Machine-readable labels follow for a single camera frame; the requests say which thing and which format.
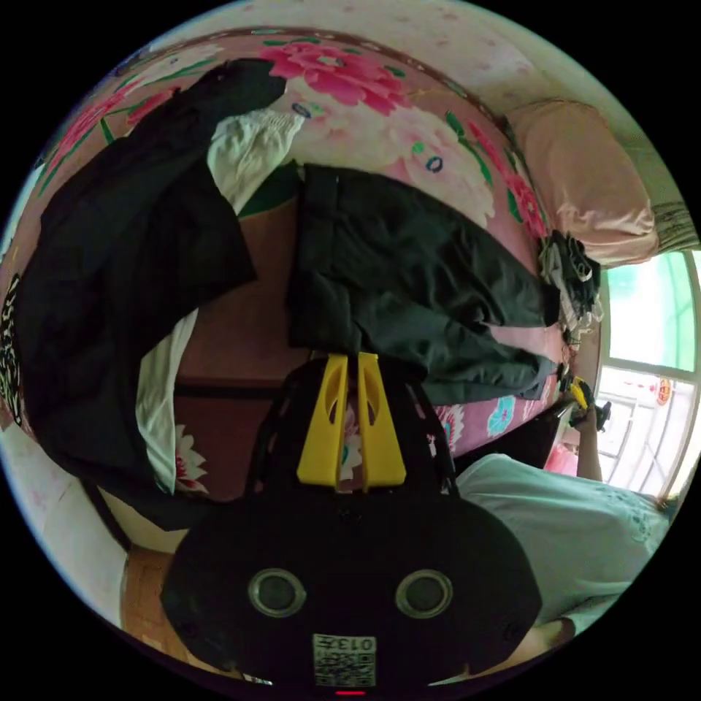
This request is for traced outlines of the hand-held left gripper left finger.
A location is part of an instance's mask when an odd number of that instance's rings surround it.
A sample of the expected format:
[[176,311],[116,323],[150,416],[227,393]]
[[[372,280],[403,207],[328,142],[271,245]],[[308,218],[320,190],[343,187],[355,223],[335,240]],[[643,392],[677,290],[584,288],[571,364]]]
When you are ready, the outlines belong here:
[[321,376],[296,471],[301,484],[338,489],[347,400],[348,357],[330,355]]

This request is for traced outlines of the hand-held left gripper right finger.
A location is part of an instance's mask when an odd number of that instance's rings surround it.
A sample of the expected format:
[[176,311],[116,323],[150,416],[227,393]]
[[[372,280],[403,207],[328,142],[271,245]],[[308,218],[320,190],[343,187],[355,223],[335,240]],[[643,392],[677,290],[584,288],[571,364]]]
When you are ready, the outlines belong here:
[[401,486],[407,471],[375,354],[358,356],[357,402],[363,491]]

